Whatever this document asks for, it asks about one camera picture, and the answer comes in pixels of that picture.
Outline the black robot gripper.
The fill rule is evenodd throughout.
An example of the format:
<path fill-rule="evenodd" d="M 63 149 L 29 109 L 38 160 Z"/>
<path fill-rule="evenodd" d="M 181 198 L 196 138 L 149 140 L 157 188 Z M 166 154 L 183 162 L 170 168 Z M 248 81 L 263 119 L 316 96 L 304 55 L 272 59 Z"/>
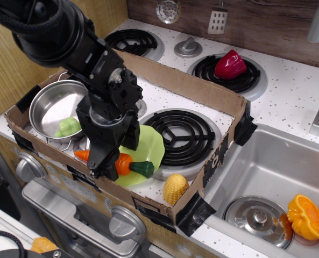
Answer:
<path fill-rule="evenodd" d="M 97 122 L 97 115 L 88 96 L 78 103 L 76 113 L 83 133 L 90 140 L 90 153 L 87 167 L 95 178 L 106 177 L 112 181 L 118 179 L 115 162 L 118 160 L 119 147 L 136 150 L 139 145 L 140 124 L 136 106 L 125 115 L 113 121 Z"/>

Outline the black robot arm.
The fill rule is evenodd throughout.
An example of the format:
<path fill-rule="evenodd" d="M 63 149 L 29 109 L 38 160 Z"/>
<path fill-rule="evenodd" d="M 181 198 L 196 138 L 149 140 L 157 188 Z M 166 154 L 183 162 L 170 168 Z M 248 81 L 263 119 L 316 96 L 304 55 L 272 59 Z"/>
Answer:
<path fill-rule="evenodd" d="M 96 178 L 116 180 L 119 147 L 139 142 L 136 77 L 71 1 L 0 1 L 0 24 L 30 60 L 63 67 L 86 85 L 76 113 L 90 140 L 87 166 Z"/>

